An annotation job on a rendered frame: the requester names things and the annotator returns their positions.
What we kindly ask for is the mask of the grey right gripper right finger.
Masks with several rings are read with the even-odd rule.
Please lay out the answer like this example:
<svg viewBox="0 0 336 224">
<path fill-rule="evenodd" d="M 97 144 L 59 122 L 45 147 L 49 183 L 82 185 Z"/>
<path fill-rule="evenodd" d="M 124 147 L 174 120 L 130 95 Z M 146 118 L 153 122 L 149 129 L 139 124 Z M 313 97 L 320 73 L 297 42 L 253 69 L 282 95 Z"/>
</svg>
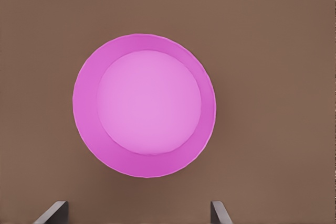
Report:
<svg viewBox="0 0 336 224">
<path fill-rule="evenodd" d="M 224 204 L 219 201 L 211 201 L 211 224 L 233 224 Z"/>
</svg>

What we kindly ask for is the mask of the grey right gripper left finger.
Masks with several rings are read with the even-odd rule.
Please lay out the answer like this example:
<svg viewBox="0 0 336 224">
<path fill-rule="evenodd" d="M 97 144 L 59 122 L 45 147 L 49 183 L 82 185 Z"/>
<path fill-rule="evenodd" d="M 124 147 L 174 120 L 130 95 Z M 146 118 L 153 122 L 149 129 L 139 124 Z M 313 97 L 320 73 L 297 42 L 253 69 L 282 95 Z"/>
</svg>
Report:
<svg viewBox="0 0 336 224">
<path fill-rule="evenodd" d="M 68 201 L 57 201 L 33 224 L 68 224 Z"/>
</svg>

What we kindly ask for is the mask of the pink plate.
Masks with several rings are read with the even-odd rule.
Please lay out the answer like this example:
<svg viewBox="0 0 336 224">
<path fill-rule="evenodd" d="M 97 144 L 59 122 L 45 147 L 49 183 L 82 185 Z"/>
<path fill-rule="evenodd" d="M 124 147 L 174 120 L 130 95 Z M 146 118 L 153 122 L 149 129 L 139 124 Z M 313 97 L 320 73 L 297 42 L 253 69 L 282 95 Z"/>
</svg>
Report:
<svg viewBox="0 0 336 224">
<path fill-rule="evenodd" d="M 216 121 L 211 80 L 180 44 L 151 34 L 118 37 L 85 61 L 72 107 L 90 152 L 117 172 L 173 174 L 206 147 Z"/>
</svg>

